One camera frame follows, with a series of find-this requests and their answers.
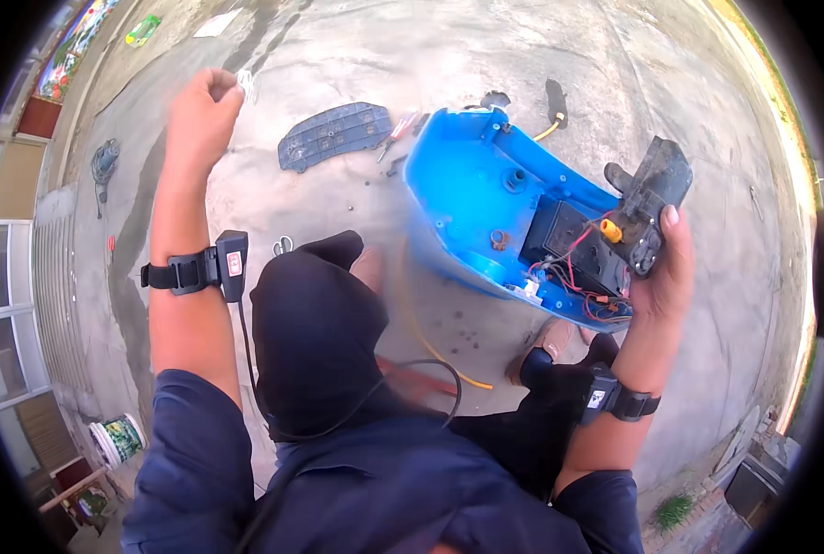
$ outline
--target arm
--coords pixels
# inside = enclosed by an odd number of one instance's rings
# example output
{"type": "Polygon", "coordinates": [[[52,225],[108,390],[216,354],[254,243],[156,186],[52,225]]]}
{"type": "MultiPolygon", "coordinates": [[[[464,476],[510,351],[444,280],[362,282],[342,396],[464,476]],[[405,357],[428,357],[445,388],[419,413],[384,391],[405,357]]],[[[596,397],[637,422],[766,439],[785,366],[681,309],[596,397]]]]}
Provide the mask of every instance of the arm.
{"type": "MultiPolygon", "coordinates": [[[[652,397],[661,396],[676,357],[695,275],[689,226],[672,205],[661,213],[661,230],[664,256],[648,279],[631,285],[634,318],[612,364],[620,383],[652,397]]],[[[651,423],[652,415],[628,423],[601,413],[589,425],[576,428],[554,496],[592,471],[631,469],[651,423]]]]}
{"type": "MultiPolygon", "coordinates": [[[[169,256],[210,245],[206,181],[228,147],[240,106],[236,77],[221,69],[198,72],[175,98],[153,202],[151,264],[164,266],[169,256]]],[[[239,406],[233,329],[218,287],[183,296],[151,289],[150,312],[154,373],[195,373],[239,406]]]]}

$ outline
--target dark plastic cover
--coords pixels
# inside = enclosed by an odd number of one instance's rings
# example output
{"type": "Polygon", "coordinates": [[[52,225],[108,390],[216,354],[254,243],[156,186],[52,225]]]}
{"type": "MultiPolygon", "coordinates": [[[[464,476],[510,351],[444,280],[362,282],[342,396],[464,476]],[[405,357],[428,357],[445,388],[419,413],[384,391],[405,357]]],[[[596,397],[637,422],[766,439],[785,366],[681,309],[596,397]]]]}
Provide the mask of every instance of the dark plastic cover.
{"type": "Polygon", "coordinates": [[[354,102],[331,108],[303,120],[283,137],[276,148],[280,168],[303,173],[332,156],[376,148],[391,130],[391,115],[384,106],[354,102]]]}

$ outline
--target leg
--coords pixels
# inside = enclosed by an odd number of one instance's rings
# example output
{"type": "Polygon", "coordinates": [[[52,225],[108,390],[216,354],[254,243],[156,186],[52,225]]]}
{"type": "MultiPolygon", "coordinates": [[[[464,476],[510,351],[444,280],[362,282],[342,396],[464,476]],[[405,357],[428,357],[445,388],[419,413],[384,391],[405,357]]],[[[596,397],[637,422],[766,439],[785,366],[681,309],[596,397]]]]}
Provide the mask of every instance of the leg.
{"type": "MultiPolygon", "coordinates": [[[[558,321],[550,324],[566,325],[558,321]]],[[[567,331],[546,327],[535,342],[539,346],[525,356],[518,372],[511,372],[530,389],[516,411],[457,417],[450,425],[455,433],[491,454],[521,488],[542,500],[550,498],[569,438],[582,418],[592,381],[590,366],[599,361],[611,366],[618,353],[615,339],[600,333],[583,360],[554,364],[565,346],[563,337],[570,334],[567,331]]]]}
{"type": "MultiPolygon", "coordinates": [[[[361,251],[353,231],[307,244],[273,258],[250,294],[256,396],[273,440],[327,430],[382,380],[374,350],[387,314],[348,272],[361,251]]],[[[381,385],[342,427],[403,411],[381,385]]]]}

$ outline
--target screwdriver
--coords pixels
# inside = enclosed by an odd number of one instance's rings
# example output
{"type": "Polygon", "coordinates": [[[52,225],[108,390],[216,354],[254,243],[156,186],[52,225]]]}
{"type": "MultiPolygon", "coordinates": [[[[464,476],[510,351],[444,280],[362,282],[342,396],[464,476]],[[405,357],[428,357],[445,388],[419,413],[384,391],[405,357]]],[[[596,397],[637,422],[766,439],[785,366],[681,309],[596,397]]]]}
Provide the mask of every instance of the screwdriver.
{"type": "Polygon", "coordinates": [[[384,145],[384,151],[381,152],[381,155],[378,156],[378,161],[375,163],[381,163],[381,159],[384,158],[384,154],[386,154],[387,151],[391,149],[391,146],[393,146],[394,143],[400,139],[403,131],[412,126],[412,121],[415,120],[416,114],[418,114],[417,110],[409,110],[403,114],[402,117],[400,117],[400,122],[397,123],[394,130],[391,131],[391,136],[387,139],[387,144],[384,145]]]}

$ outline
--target hand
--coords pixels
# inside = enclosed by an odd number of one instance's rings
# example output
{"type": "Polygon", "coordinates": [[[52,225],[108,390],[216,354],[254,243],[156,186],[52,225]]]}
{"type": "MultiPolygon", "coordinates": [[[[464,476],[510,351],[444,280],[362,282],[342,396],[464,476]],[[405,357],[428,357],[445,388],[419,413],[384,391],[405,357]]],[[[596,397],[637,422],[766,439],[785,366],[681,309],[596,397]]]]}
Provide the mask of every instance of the hand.
{"type": "Polygon", "coordinates": [[[695,280],[695,255],[692,235],[683,212],[673,205],[661,211],[661,233],[665,246],[660,259],[646,279],[634,278],[630,300],[636,319],[679,324],[692,301],[695,280]]]}
{"type": "Polygon", "coordinates": [[[208,175],[228,148],[242,107],[236,77],[223,69],[201,69],[172,103],[165,159],[180,173],[208,175]]]}

